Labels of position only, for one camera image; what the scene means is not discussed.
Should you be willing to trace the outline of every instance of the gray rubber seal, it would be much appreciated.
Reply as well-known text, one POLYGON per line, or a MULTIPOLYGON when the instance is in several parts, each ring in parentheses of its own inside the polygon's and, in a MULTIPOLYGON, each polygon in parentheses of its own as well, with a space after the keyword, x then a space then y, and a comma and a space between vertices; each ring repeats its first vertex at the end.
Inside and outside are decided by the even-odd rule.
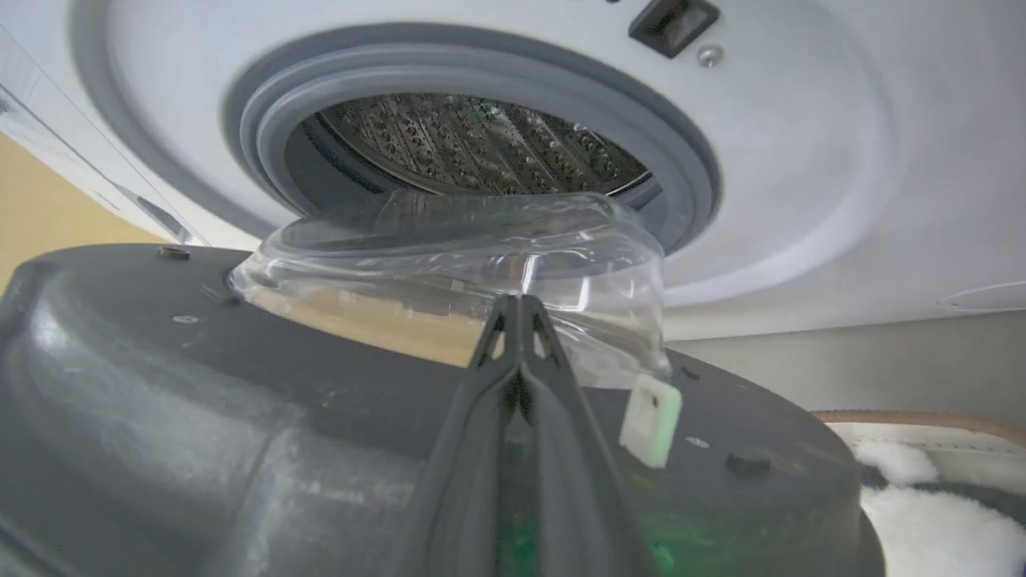
MULTIPOLYGON (((396 92, 511 102, 607 136, 652 170, 648 186, 660 188, 664 218, 645 220, 668 253, 697 236, 712 216, 715 165, 686 117, 608 67, 500 33, 395 25, 308 39, 269 56, 239 82, 226 131, 238 134, 240 158, 270 190, 294 197, 303 193, 286 166, 285 146, 297 126, 340 102, 396 92)), ((638 188, 627 194, 657 195, 638 188)))

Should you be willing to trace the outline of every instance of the washing machine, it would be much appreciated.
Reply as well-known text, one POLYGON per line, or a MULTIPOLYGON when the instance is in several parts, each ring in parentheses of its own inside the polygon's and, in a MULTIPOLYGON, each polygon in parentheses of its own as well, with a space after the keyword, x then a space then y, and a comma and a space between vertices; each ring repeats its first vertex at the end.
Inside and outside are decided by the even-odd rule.
POLYGON ((594 191, 669 340, 1026 307, 1018 0, 0 1, 0 129, 252 249, 366 195, 594 191))

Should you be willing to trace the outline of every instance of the gray wall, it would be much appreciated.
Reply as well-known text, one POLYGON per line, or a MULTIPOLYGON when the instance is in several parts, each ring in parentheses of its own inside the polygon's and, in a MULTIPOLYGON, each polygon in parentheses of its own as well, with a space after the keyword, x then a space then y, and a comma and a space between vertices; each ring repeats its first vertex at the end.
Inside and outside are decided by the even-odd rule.
POLYGON ((1026 428, 1023 312, 669 347, 808 410, 948 411, 1026 428))

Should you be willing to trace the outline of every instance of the white washing machine front panel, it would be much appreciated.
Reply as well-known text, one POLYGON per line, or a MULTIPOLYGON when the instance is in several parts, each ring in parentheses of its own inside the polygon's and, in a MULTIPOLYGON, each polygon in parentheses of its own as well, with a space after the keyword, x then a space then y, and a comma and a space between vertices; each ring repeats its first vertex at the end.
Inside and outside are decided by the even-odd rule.
POLYGON ((197 201, 200 188, 264 223, 295 218, 233 153, 225 109, 238 79, 314 34, 421 23, 587 55, 701 130, 720 197, 711 225, 667 259, 670 339, 939 316, 947 295, 1022 279, 1008 247, 1026 216, 1026 5, 721 0, 720 20, 667 59, 627 35, 645 4, 2 0, 0 25, 214 245, 255 238, 197 201), (710 44, 725 56, 703 68, 710 44))

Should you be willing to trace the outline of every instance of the yellow wall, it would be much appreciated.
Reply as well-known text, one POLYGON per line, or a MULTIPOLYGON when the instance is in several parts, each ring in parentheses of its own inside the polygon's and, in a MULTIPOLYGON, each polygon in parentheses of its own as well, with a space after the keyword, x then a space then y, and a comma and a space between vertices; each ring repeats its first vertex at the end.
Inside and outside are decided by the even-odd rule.
POLYGON ((109 213, 0 133, 0 290, 23 261, 105 242, 160 242, 109 213))

